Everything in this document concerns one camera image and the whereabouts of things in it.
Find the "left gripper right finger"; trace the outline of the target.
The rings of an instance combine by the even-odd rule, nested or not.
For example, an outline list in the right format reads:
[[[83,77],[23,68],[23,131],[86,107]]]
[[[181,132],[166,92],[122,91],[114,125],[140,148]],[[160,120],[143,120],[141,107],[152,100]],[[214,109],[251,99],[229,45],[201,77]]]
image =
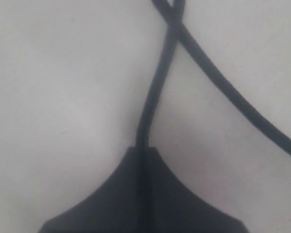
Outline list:
[[[150,184],[150,232],[246,233],[238,219],[216,209],[188,189],[154,148],[148,148],[145,167]]]

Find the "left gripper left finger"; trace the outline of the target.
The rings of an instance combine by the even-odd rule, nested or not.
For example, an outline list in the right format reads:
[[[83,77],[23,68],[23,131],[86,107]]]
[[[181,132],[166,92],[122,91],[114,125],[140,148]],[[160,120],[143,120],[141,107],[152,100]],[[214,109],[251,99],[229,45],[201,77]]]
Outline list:
[[[48,220],[41,233],[136,233],[139,229],[139,159],[127,149],[111,176],[89,197]]]

